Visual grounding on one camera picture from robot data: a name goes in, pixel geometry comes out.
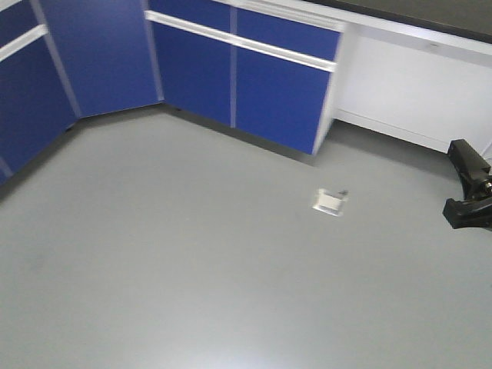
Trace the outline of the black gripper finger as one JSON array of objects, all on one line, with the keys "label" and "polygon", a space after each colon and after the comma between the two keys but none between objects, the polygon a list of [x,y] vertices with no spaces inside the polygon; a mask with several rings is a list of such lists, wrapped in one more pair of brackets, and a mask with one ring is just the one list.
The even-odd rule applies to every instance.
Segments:
[{"label": "black gripper finger", "polygon": [[491,198],[479,201],[446,200],[443,216],[453,229],[491,229]]},{"label": "black gripper finger", "polygon": [[491,181],[491,166],[464,139],[450,142],[447,156],[463,185],[481,185]]}]

